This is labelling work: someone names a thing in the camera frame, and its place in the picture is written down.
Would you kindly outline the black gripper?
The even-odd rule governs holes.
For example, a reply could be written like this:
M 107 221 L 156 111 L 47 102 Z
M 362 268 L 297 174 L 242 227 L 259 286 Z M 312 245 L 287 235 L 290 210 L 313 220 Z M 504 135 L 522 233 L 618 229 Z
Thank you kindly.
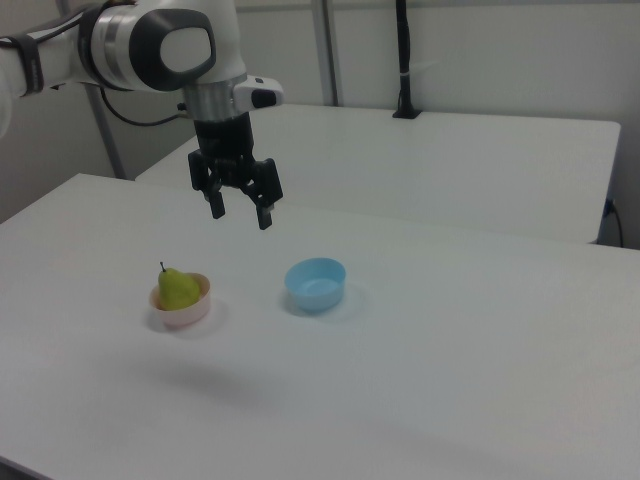
M 259 228 L 269 228 L 271 212 L 283 198 L 283 190 L 275 161 L 255 162 L 250 114 L 220 122 L 195 121 L 194 127 L 199 149 L 188 155 L 191 185 L 209 203 L 212 217 L 225 215 L 222 185 L 246 185 L 243 192 L 256 206 Z

